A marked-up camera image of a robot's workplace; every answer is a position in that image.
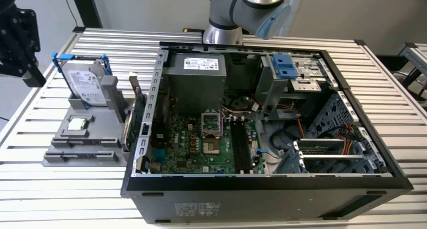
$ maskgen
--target metal case frame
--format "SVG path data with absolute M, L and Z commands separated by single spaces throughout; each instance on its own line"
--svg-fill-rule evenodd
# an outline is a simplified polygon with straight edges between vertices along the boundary
M 164 48 L 192 52 L 196 44 L 160 43 L 157 63 L 153 70 L 152 86 L 148 95 L 145 113 L 150 116 L 149 103 L 154 102 L 156 87 L 160 84 L 161 70 L 165 61 Z M 288 52 L 289 50 L 265 47 L 204 45 L 206 52 L 212 48 L 244 50 L 253 54 L 268 54 L 272 52 Z M 196 222 L 266 222 L 266 221 L 313 221 L 313 220 L 348 220 L 378 205 L 384 204 L 397 196 L 413 189 L 408 178 L 392 157 L 392 154 L 372 126 L 372 123 L 362 111 L 361 105 L 350 92 L 349 85 L 324 50 L 290 50 L 301 53 L 318 53 L 328 65 L 330 73 L 338 83 L 338 90 L 342 92 L 348 102 L 358 117 L 360 126 L 365 128 L 376 145 L 382 159 L 389 168 L 390 177 L 340 177 L 324 176 L 310 177 L 309 174 L 301 176 L 272 176 L 272 177 L 194 177 L 194 176 L 168 176 L 168 177 L 135 177 L 134 165 L 126 166 L 121 194 L 129 196 L 142 213 L 146 223 L 196 223 Z M 131 149 L 129 162 L 146 146 L 149 140 L 148 131 L 150 126 L 142 125 L 141 143 Z M 318 213 L 318 208 L 310 202 L 324 206 Z M 177 207 L 181 203 L 213 203 L 217 211 L 214 217 L 180 216 Z

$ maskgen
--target white wall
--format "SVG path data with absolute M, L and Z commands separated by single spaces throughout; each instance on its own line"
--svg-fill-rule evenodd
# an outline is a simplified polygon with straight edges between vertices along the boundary
M 427 0 L 301 0 L 290 37 L 361 39 L 378 54 L 427 43 Z
M 94 0 L 105 29 L 182 32 L 209 25 L 209 0 Z
M 181 32 L 205 29 L 209 0 L 94 0 L 103 28 Z M 289 36 L 361 39 L 374 53 L 427 43 L 427 0 L 301 0 Z
M 79 25 L 81 19 L 74 0 L 67 0 Z M 37 16 L 41 52 L 35 54 L 38 69 L 43 72 L 50 64 L 50 54 L 57 52 L 75 27 L 65 0 L 15 0 L 21 9 L 34 10 Z M 19 79 L 0 77 L 0 117 L 9 119 L 22 103 L 30 89 Z M 6 121 L 0 120 L 0 131 Z

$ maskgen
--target case label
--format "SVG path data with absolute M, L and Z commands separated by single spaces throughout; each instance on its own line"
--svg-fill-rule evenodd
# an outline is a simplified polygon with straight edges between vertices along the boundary
M 184 70 L 218 71 L 218 60 L 206 58 L 186 58 L 184 60 Z
M 216 217 L 221 208 L 220 202 L 174 203 L 177 217 Z

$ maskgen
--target processor chip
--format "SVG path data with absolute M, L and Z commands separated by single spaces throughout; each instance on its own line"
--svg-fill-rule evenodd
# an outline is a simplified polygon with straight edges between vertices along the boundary
M 85 129 L 87 120 L 82 118 L 73 118 L 67 124 L 67 131 L 82 131 Z

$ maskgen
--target gray cable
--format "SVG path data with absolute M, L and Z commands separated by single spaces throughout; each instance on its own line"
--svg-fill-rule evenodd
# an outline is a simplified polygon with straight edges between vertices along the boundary
M 67 9 L 69 9 L 73 21 L 74 21 L 74 26 L 78 27 L 77 20 L 75 20 L 74 14 L 73 14 L 73 10 L 71 10 L 71 8 L 69 6 L 67 0 L 65 0 L 65 1 L 66 1 L 66 6 L 67 6 Z

